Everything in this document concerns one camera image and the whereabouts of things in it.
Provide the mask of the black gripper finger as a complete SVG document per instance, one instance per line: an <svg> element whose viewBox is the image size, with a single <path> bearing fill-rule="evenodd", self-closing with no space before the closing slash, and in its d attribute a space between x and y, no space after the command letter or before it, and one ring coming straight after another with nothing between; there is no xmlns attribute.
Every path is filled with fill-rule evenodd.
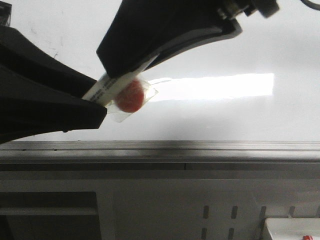
<svg viewBox="0 0 320 240"><path fill-rule="evenodd" d="M182 52L238 36L233 19L222 19L220 0L124 0L97 48L110 77L148 63L150 69Z"/></svg>
<svg viewBox="0 0 320 240"><path fill-rule="evenodd" d="M83 99L95 80L49 56L17 29L0 28L0 141L98 129L107 109Z"/></svg>

